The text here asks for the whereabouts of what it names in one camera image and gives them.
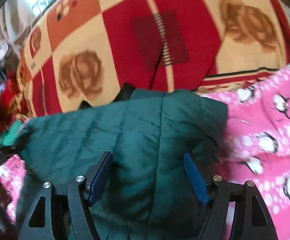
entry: silver bolt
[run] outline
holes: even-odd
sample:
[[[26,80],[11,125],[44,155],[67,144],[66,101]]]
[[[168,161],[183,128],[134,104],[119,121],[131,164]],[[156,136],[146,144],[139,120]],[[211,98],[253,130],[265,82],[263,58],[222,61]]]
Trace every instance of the silver bolt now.
[[[255,183],[254,183],[253,181],[251,181],[251,180],[248,180],[248,181],[247,181],[247,185],[248,185],[249,187],[254,187],[254,186],[255,186]]]
[[[222,177],[220,175],[215,175],[213,177],[213,180],[220,182],[220,181],[222,181]]]
[[[45,182],[43,185],[44,188],[49,188],[50,186],[51,186],[50,182]]]
[[[82,176],[82,175],[78,175],[78,176],[75,178],[75,180],[76,180],[77,182],[81,182],[81,181],[84,180],[84,176]]]

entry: pink blanket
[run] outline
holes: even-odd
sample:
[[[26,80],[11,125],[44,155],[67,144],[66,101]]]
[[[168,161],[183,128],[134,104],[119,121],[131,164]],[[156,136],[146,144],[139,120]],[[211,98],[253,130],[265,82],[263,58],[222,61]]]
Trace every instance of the pink blanket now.
[[[254,181],[272,216],[278,239],[289,240],[290,64],[246,89],[205,96],[229,107],[219,174],[236,183]],[[12,195],[8,214],[13,220],[24,174],[24,163],[16,155],[0,168],[1,181]],[[228,227],[233,213],[230,204]]]

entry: curtain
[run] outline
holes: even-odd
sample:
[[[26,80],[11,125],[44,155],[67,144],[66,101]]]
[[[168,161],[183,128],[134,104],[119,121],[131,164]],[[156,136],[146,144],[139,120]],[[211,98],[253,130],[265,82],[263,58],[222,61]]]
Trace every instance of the curtain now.
[[[7,0],[0,9],[0,51],[7,44],[20,58],[21,45],[35,18],[28,0]]]

